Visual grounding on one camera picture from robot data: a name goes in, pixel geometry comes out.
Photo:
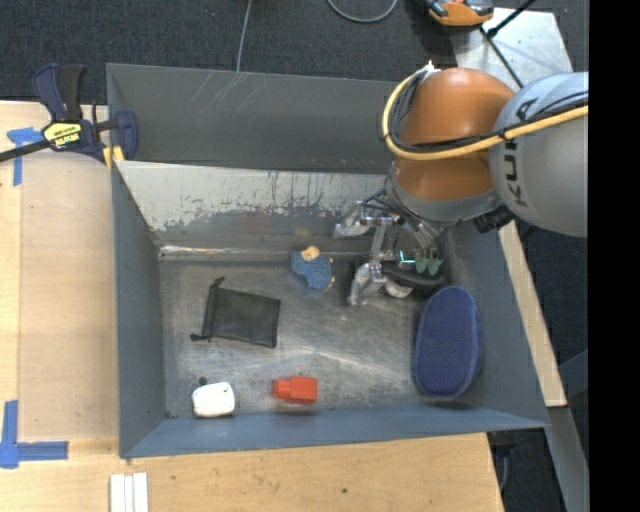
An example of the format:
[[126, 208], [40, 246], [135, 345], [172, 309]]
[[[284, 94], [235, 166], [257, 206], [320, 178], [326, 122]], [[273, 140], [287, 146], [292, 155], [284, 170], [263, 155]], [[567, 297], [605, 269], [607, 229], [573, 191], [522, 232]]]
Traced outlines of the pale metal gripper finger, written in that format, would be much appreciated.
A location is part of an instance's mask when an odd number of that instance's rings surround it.
[[365, 263], [360, 267], [360, 302], [366, 303], [386, 283], [380, 264]]
[[347, 297], [347, 302], [351, 306], [362, 305], [365, 303], [363, 298], [364, 291], [370, 284], [370, 269], [369, 264], [365, 263], [360, 265], [354, 272], [350, 292]]

